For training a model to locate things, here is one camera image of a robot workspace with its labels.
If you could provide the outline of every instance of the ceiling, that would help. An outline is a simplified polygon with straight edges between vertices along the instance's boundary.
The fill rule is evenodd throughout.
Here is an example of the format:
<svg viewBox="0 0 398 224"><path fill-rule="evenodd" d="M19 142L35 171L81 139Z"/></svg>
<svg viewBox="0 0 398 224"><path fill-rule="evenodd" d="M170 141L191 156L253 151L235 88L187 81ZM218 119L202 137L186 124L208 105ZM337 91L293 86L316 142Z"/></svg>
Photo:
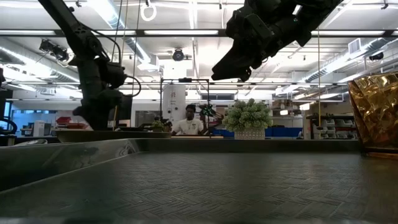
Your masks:
<svg viewBox="0 0 398 224"><path fill-rule="evenodd" d="M74 6L74 15L85 25L93 29L110 29L107 22L99 15L88 1L80 1L82 7L76 7L75 1L65 1L69 6ZM223 9L219 9L218 0L197 0L193 8L197 9L197 19L193 21L194 29L223 29L226 22L232 16L234 10L243 5L243 0L222 0ZM156 6L157 14L153 20L147 22L138 16L140 1L114 1L116 11L121 7L121 18L126 18L126 27L129 29L191 29L189 0L153 0L151 4ZM320 26L322 29L396 29L398 27L398 0L388 0L389 7L382 10L384 1L378 0L346 0L333 11ZM152 9L146 9L145 15L150 16ZM58 25L35 0L25 1L0 1L0 29L59 29ZM43 55L39 50L42 41L40 37L9 37L10 41L17 43L24 49ZM49 38L53 43L68 48L65 38ZM113 43L105 38L99 38L104 49L111 54ZM296 73L306 72L318 67L318 56L323 65L328 60L344 52L348 44L354 38L322 38L311 39L303 48L298 49L297 44L290 44L282 49L274 58L253 71L251 82L297 82ZM148 54L157 55L160 59L168 59L170 52L175 48L182 48L183 53L193 55L193 42L191 37L139 37L141 47ZM123 45L123 40L118 39L118 44ZM196 63L198 75L201 78L210 78L211 68L230 49L233 40L227 37L196 37L197 45ZM132 50L124 44L123 66L126 73L136 76L150 75L159 79L158 72L143 72L134 69L139 63L130 59ZM54 61L49 55L45 58ZM363 60L358 60L355 66L345 66L336 72L350 76L353 72L359 72L363 67ZM193 70L188 69L187 76L193 76ZM341 78L326 79L328 82L337 82Z"/></svg>

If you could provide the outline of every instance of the white pot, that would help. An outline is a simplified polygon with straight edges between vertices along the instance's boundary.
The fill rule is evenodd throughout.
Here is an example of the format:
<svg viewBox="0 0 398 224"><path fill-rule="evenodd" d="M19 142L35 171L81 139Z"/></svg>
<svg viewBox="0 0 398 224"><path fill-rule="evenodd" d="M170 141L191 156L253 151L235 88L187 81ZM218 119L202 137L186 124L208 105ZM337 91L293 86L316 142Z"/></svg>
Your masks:
<svg viewBox="0 0 398 224"><path fill-rule="evenodd" d="M264 140L266 130L264 128L246 128L244 131L235 131L235 139L240 140Z"/></svg>

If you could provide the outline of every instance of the diamond plate surface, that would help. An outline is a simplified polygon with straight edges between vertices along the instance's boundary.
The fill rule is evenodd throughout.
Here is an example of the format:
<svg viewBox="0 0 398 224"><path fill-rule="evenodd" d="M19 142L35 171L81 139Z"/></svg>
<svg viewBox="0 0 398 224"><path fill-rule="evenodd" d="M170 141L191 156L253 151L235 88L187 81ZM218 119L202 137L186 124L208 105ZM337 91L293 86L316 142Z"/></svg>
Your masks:
<svg viewBox="0 0 398 224"><path fill-rule="evenodd" d="M141 152L0 193L0 217L398 222L398 163L356 154Z"/></svg>

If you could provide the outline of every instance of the security camera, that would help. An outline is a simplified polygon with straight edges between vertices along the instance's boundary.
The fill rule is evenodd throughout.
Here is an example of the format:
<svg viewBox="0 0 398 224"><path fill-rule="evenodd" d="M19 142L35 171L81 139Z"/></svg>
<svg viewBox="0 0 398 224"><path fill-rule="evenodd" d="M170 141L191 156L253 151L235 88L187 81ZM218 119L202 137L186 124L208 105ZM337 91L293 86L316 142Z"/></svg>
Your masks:
<svg viewBox="0 0 398 224"><path fill-rule="evenodd" d="M180 62L184 59L184 54L182 53L182 49L175 49L173 54L173 60L176 62Z"/></svg>

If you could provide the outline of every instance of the robotic arm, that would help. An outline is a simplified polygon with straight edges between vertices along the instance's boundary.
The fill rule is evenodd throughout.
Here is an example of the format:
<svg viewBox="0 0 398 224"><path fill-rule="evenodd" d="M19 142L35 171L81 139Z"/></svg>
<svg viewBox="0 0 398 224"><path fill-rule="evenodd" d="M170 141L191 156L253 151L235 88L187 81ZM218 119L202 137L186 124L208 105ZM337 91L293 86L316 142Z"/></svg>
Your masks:
<svg viewBox="0 0 398 224"><path fill-rule="evenodd" d="M75 53L69 64L78 68L83 99L73 114L82 116L96 131L106 130L109 111L120 104L123 97L115 89L127 78L120 57L118 63L110 62L100 40L76 19L63 0L39 2L61 28Z"/></svg>
<svg viewBox="0 0 398 224"><path fill-rule="evenodd" d="M251 69L297 41L304 46L311 31L342 0L245 0L227 22L226 35L234 39L231 50L213 67L213 80L240 78L247 81ZM297 5L301 9L293 15Z"/></svg>

